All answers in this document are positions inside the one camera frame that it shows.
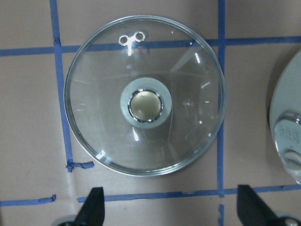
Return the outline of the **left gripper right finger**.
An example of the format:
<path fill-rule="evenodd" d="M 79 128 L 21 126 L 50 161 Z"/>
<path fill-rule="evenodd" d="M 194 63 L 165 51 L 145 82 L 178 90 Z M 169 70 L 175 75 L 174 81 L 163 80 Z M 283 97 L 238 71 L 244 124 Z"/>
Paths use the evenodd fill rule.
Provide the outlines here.
<path fill-rule="evenodd" d="M 279 218 L 249 185 L 237 187 L 237 215 L 243 226 L 281 226 Z"/>

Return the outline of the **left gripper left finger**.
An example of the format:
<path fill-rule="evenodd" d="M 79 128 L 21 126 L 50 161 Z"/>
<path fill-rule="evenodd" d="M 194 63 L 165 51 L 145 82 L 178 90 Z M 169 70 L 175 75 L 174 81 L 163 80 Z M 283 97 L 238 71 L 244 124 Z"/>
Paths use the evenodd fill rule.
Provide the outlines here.
<path fill-rule="evenodd" d="M 102 187 L 91 189 L 78 212 L 74 226 L 102 226 L 105 218 L 104 193 Z"/>

